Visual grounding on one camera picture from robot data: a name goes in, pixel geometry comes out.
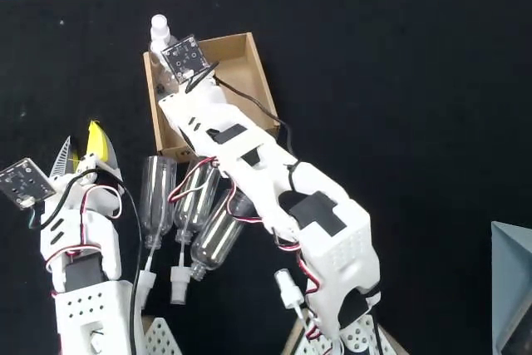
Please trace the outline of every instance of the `black cable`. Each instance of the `black cable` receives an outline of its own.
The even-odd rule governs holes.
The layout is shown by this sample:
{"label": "black cable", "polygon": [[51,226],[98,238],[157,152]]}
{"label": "black cable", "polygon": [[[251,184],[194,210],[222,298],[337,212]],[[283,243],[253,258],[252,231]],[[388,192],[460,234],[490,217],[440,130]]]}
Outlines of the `black cable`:
{"label": "black cable", "polygon": [[239,91],[238,89],[235,89],[229,83],[222,81],[217,76],[215,76],[214,79],[218,82],[219,85],[225,86],[233,93],[243,97],[246,100],[253,102],[264,114],[269,116],[272,120],[278,122],[286,130],[286,149],[288,153],[290,153],[291,155],[295,157],[295,154],[293,153],[293,147],[292,147],[292,128],[290,127],[289,124],[287,124],[286,122],[284,122],[283,120],[281,120],[280,118],[276,117],[274,114],[269,112],[268,109],[264,107],[261,104],[261,102],[255,99],[254,97],[247,95],[246,93],[243,93]]}
{"label": "black cable", "polygon": [[124,189],[125,193],[127,194],[128,198],[130,199],[131,206],[133,207],[133,213],[135,214],[137,229],[139,233],[139,249],[137,251],[136,255],[136,265],[135,265],[135,280],[133,281],[133,287],[131,288],[131,300],[130,300],[130,346],[131,346],[131,354],[136,355],[136,345],[135,345],[135,299],[136,299],[136,291],[137,287],[139,286],[139,275],[140,275],[140,259],[142,257],[142,227],[140,226],[140,218],[139,214],[135,207],[135,200],[133,200],[133,196],[131,195],[131,192],[127,189],[126,185],[124,185],[124,182],[120,179],[118,179],[116,176],[114,176],[111,172],[107,170],[98,170],[98,173],[103,173],[104,175],[107,175],[109,178],[114,180],[122,189]]}
{"label": "black cable", "polygon": [[[198,84],[203,81],[217,66],[219,65],[219,62],[213,62],[206,70],[199,72],[198,74],[193,75],[189,79],[189,83],[187,84],[185,88],[185,93],[190,93],[192,89],[198,86]],[[194,80],[194,77],[203,74],[198,79]]]}
{"label": "black cable", "polygon": [[70,194],[70,190],[72,189],[72,186],[79,179],[81,179],[83,176],[87,176],[89,174],[94,174],[94,173],[99,173],[99,172],[102,172],[102,171],[107,172],[106,170],[100,170],[100,169],[97,169],[97,168],[93,168],[93,169],[90,169],[90,170],[84,170],[78,176],[72,178],[68,182],[68,184],[66,185],[65,191],[63,192],[63,195],[61,196],[61,199],[57,203],[57,207],[53,210],[52,214],[48,217],[48,219],[45,220],[42,224],[37,224],[37,225],[31,224],[31,225],[29,225],[29,228],[30,229],[39,229],[39,230],[45,229],[56,218],[57,214],[59,214],[59,211],[61,211],[61,208],[63,208],[63,205],[65,204],[65,201],[67,201],[67,197]]}
{"label": "black cable", "polygon": [[384,352],[382,351],[381,334],[379,333],[379,325],[377,321],[377,312],[375,312],[375,307],[373,307],[372,310],[369,311],[369,314],[372,315],[373,319],[373,327],[375,328],[375,339],[377,340],[377,348],[379,350],[379,355],[384,355]]}

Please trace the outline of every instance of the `robotic arm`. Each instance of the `robotic arm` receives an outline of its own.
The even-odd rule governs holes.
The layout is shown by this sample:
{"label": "robotic arm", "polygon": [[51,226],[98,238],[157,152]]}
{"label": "robotic arm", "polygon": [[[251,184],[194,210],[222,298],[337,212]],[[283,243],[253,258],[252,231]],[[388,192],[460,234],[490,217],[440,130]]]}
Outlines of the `robotic arm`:
{"label": "robotic arm", "polygon": [[[222,176],[251,199],[264,228],[300,248],[309,277],[307,303],[326,337],[338,339],[341,329],[378,303],[380,271],[370,217],[339,184],[224,102],[213,77],[188,93],[181,85],[159,105],[195,153],[215,157]],[[284,210],[279,196],[289,190],[308,196]]]}
{"label": "robotic arm", "polygon": [[140,307],[131,283],[119,280],[118,234],[110,220],[121,213],[121,172],[106,134],[95,122],[89,132],[79,161],[68,138],[49,177],[24,159],[0,172],[0,189],[21,209],[44,202],[30,228],[41,230],[62,354],[130,355],[133,340],[143,355]]}

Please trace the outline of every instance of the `cable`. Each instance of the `cable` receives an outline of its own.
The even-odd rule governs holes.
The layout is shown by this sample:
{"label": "cable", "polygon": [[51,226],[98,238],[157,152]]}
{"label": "cable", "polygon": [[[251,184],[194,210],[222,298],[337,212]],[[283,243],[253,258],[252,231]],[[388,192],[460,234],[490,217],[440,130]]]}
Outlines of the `cable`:
{"label": "cable", "polygon": [[234,220],[238,220],[240,222],[245,222],[247,224],[262,224],[263,220],[259,217],[251,217],[251,218],[245,218],[242,216],[237,216],[233,214],[231,211],[231,201],[233,201],[234,195],[236,194],[236,183],[234,183],[234,180],[231,179],[231,191],[229,192],[228,198],[225,201],[225,210],[229,215],[233,217]]}
{"label": "cable", "polygon": [[287,152],[295,157],[295,154],[293,152],[293,147],[292,147],[292,127],[289,124],[287,124],[286,122],[284,122],[283,120],[281,120],[280,118],[278,118],[277,116],[272,114],[270,111],[268,111],[268,109],[266,107],[264,107],[262,105],[262,103],[260,101],[258,101],[257,99],[255,99],[254,97],[252,97],[252,96],[250,96],[250,95],[248,95],[246,93],[243,93],[242,91],[239,91],[238,89],[235,89],[229,83],[227,83],[225,81],[222,81],[217,76],[215,76],[214,79],[216,80],[216,82],[219,85],[225,86],[230,91],[232,91],[234,94],[236,94],[238,96],[241,96],[244,99],[249,100],[252,103],[254,103],[264,114],[269,116],[272,120],[278,122],[286,130],[286,149],[287,149]]}
{"label": "cable", "polygon": [[[206,70],[202,72],[198,72],[197,74],[193,75],[189,79],[189,83],[187,83],[186,85],[185,93],[190,93],[192,89],[197,87],[199,83],[203,81],[218,65],[219,65],[219,62],[213,62]],[[202,75],[194,81],[194,77],[198,76],[199,74],[202,74]]]}
{"label": "cable", "polygon": [[30,226],[30,229],[39,229],[39,230],[45,229],[51,222],[53,222],[57,214],[59,214],[59,211],[61,211],[61,209],[63,208],[63,205],[65,204],[65,201],[67,201],[67,197],[70,194],[70,190],[72,189],[72,186],[82,177],[87,176],[89,174],[99,173],[102,171],[105,171],[107,174],[113,176],[115,179],[118,180],[118,178],[116,178],[112,173],[106,170],[101,170],[97,168],[92,168],[90,170],[84,170],[78,176],[75,176],[68,182],[68,184],[65,187],[65,191],[63,192],[63,195],[61,196],[61,198],[59,199],[59,202],[57,203],[56,208],[52,211],[48,219],[45,220],[42,224]]}
{"label": "cable", "polygon": [[136,256],[135,261],[135,279],[133,281],[133,287],[131,288],[131,301],[130,301],[130,346],[131,346],[131,354],[136,355],[136,344],[135,344],[135,300],[136,300],[136,290],[139,285],[139,275],[140,275],[140,259],[142,258],[142,227],[140,225],[140,218],[139,214],[135,207],[135,200],[133,200],[133,196],[131,195],[131,192],[127,189],[124,182],[120,179],[118,179],[116,176],[114,176],[111,172],[107,170],[98,170],[98,172],[103,173],[104,175],[107,175],[109,178],[114,180],[122,189],[124,189],[125,193],[127,194],[128,198],[131,202],[131,207],[133,208],[133,213],[135,214],[136,219],[136,225],[138,229],[139,234],[139,248]]}
{"label": "cable", "polygon": [[179,183],[175,189],[173,189],[170,194],[168,195],[168,201],[170,203],[174,203],[176,202],[177,200],[180,199],[179,196],[177,196],[177,194],[181,191],[181,189],[183,189],[183,186],[185,185],[186,181],[188,179],[190,179],[190,177],[192,176],[192,174],[194,174],[194,172],[200,168],[202,165],[205,165],[207,164],[208,162],[212,163],[213,164],[213,167],[215,168],[216,165],[214,165],[216,161],[216,157],[207,157],[203,160],[201,160],[200,162],[198,162],[198,164],[194,165],[194,167],[189,171],[188,174],[186,174],[186,176],[183,178],[183,181],[181,183]]}
{"label": "cable", "polygon": [[35,207],[32,207],[32,213],[30,214],[30,218],[27,222],[27,227],[30,228],[30,229],[35,229],[33,228],[33,223],[35,222],[35,217],[37,216],[37,212],[35,211]]}
{"label": "cable", "polygon": [[307,290],[305,295],[316,293],[319,290],[319,288],[320,288],[320,283],[319,283],[318,278],[316,278],[316,276],[313,275],[313,273],[310,271],[308,266],[305,264],[305,262],[301,258],[301,251],[297,252],[296,257],[297,257],[297,260],[298,260],[299,268],[301,268],[303,273],[306,274],[307,277],[310,279],[310,281],[312,281],[314,283],[314,285],[316,286],[315,288],[311,288],[311,289]]}
{"label": "cable", "polygon": [[85,194],[83,195],[83,198],[81,199],[81,207],[80,207],[80,241],[82,244],[86,243],[86,237],[85,237],[85,224],[83,223],[83,214],[86,213],[86,201],[89,198],[89,194],[92,193],[95,190],[98,189],[105,189],[112,191],[114,195],[116,195],[116,198],[118,199],[118,213],[109,216],[111,219],[118,219],[122,215],[122,197],[120,196],[120,193],[117,189],[114,187],[108,186],[108,185],[94,185],[90,187]]}
{"label": "cable", "polygon": [[272,234],[273,234],[273,241],[275,242],[275,245],[277,245],[277,247],[281,249],[282,251],[293,252],[293,251],[298,251],[301,249],[301,244],[299,244],[299,242],[297,241],[289,243],[289,244],[281,244],[281,242],[279,241],[279,236],[277,235],[277,232],[275,231],[274,228],[272,228]]}
{"label": "cable", "polygon": [[52,269],[50,267],[51,263],[60,255],[68,252],[68,251],[83,251],[85,249],[93,249],[95,251],[101,252],[101,247],[99,245],[94,244],[77,244],[77,245],[69,245],[68,247],[65,247],[63,249],[59,249],[55,253],[53,253],[46,261],[45,268],[48,272],[52,272]]}
{"label": "cable", "polygon": [[179,201],[179,200],[183,199],[184,197],[186,197],[190,193],[194,193],[195,191],[202,190],[209,183],[210,177],[212,176],[213,173],[214,173],[214,169],[210,170],[209,174],[205,178],[205,182],[203,182],[201,185],[199,185],[197,187],[194,187],[193,189],[184,191],[183,193],[179,193],[178,195],[176,195],[175,197],[172,198],[172,202],[174,203],[176,201]]}
{"label": "cable", "polygon": [[379,355],[384,355],[384,352],[382,351],[382,342],[381,342],[381,334],[379,333],[379,325],[377,321],[377,312],[375,312],[375,307],[373,307],[369,314],[372,315],[373,319],[373,327],[375,328],[375,339],[377,340],[377,348],[379,350]]}

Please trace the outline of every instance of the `white 3d-printed part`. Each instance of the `white 3d-printed part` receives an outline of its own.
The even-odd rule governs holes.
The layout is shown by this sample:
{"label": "white 3d-printed part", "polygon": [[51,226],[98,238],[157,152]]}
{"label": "white 3d-printed part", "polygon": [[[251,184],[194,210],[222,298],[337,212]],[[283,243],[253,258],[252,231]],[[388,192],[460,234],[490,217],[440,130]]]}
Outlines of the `white 3d-printed part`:
{"label": "white 3d-printed part", "polygon": [[182,355],[164,318],[156,318],[144,337],[148,355]]}
{"label": "white 3d-printed part", "polygon": [[[384,355],[397,355],[380,328],[379,333]],[[345,342],[346,349],[352,353],[364,353],[369,348],[369,355],[379,355],[377,339],[373,332],[373,319],[369,315],[362,316],[356,323],[353,323],[352,326],[343,329],[342,338]],[[303,335],[299,341],[298,348],[293,354],[323,355],[330,347],[330,340],[323,336],[309,342]]]}

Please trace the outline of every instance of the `open cardboard box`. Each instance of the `open cardboard box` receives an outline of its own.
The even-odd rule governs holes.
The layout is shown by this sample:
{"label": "open cardboard box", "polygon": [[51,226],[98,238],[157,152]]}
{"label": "open cardboard box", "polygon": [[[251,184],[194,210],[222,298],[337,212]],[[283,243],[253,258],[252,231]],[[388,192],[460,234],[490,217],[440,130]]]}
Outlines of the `open cardboard box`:
{"label": "open cardboard box", "polygon": [[[275,116],[275,105],[269,91],[268,83],[253,35],[241,33],[228,37],[217,37],[199,41],[199,47],[203,51],[207,61],[219,62],[216,67],[216,75],[236,89],[254,97]],[[155,133],[155,144],[160,155],[174,158],[178,162],[187,162],[193,156],[181,136],[175,133],[166,120],[163,112],[157,104],[155,88],[159,83],[157,77],[159,71],[152,62],[150,53],[144,53],[146,78],[150,95],[151,117]],[[224,89],[225,97],[231,104],[237,106],[255,124],[266,130],[273,136],[278,133],[278,122],[266,116],[255,104],[243,97],[235,95],[232,91]]]}

